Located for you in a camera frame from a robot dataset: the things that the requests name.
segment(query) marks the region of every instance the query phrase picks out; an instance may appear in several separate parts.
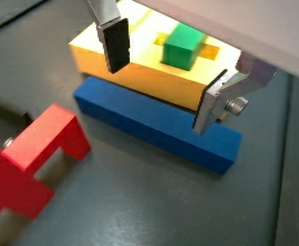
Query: gray table surface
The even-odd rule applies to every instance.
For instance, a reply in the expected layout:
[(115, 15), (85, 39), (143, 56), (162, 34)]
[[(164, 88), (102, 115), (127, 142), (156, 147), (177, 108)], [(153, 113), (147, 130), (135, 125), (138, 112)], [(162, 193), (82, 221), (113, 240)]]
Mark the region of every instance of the gray table surface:
[[(79, 164), (61, 152), (50, 159), (47, 182), (57, 195), (34, 221), (7, 212), (10, 226), (0, 225), (0, 243), (273, 245), (288, 74), (281, 71), (249, 96), (242, 117), (230, 116), (224, 123), (245, 138), (238, 160), (221, 177), (81, 114), (73, 92), (83, 75), (69, 42), (91, 22), (83, 2), (51, 0), (0, 30), (0, 96), (34, 116), (54, 102), (73, 110), (93, 145)], [(63, 176), (59, 184), (54, 176)]]

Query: blue block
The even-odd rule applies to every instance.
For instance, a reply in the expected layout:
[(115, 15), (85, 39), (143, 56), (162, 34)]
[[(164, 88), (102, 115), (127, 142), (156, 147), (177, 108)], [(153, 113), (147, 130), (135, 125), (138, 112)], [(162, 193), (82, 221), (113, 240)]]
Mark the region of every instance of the blue block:
[(242, 135), (226, 127), (216, 124), (198, 135), (192, 113), (95, 77), (77, 89), (75, 98), (83, 113), (217, 173), (234, 163)]

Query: bolt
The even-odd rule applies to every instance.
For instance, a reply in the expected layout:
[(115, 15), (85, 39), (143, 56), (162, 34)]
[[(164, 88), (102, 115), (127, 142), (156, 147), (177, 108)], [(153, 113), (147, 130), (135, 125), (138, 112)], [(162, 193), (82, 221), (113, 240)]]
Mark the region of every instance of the bolt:
[(234, 115), (240, 116), (245, 108), (248, 107), (249, 100), (245, 97), (238, 97), (229, 100), (226, 103), (226, 111), (230, 111)]
[(10, 137), (10, 138), (6, 140), (6, 142), (3, 143), (3, 148), (10, 147), (10, 146), (11, 146), (11, 144), (13, 144), (13, 142), (14, 142), (14, 138), (13, 138), (13, 137)]

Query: toy block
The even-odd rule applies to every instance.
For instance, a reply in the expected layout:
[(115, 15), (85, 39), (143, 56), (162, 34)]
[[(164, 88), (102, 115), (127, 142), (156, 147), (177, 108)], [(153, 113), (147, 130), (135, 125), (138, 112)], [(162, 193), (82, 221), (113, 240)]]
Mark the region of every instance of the toy block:
[(0, 152), (0, 210), (39, 215), (54, 192), (34, 174), (59, 147), (78, 160), (90, 151), (75, 114), (54, 104)]
[(0, 155), (0, 209), (7, 207), (35, 218), (53, 197), (53, 190)]
[(206, 34), (181, 23), (165, 41), (162, 62), (189, 71), (205, 38)]
[(75, 98), (83, 113), (217, 173), (233, 165), (242, 139), (238, 132), (216, 124), (198, 135), (192, 129), (193, 114), (95, 77), (77, 89)]
[(93, 24), (70, 43), (79, 70), (197, 111), (206, 85), (225, 69), (237, 72), (236, 64), (241, 51), (213, 37), (208, 37), (206, 43), (220, 47), (216, 60), (198, 56), (190, 71), (164, 64), (162, 42), (174, 32), (180, 22), (156, 11), (146, 12), (139, 18), (137, 12), (130, 11), (137, 10), (137, 6), (139, 7), (138, 3), (129, 1), (127, 8), (123, 7), (129, 12), (121, 12), (122, 17), (127, 17), (137, 27), (130, 28), (130, 64), (117, 74), (109, 72), (103, 46)]
[(2, 155), (25, 173), (34, 175), (59, 147), (78, 160), (82, 160), (90, 151), (75, 114), (54, 104)]
[(220, 51), (220, 47), (217, 47), (209, 43), (205, 43), (204, 48), (202, 48), (201, 53), (200, 53), (200, 56), (201, 56), (201, 58), (216, 60), (218, 51)]

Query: red toy block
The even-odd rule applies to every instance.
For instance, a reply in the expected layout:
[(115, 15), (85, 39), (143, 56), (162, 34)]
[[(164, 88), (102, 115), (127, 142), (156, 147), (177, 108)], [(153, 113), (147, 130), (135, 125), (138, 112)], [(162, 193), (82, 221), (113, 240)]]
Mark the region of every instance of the red toy block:
[(30, 218), (39, 215), (54, 191), (34, 174), (59, 147), (78, 160), (90, 151), (75, 114), (51, 105), (0, 153), (0, 210), (9, 208)]
[(0, 155), (0, 209), (7, 207), (35, 218), (54, 195), (53, 190)]
[(57, 104), (34, 121), (2, 155), (34, 175), (57, 149), (82, 160), (90, 151), (75, 114)]

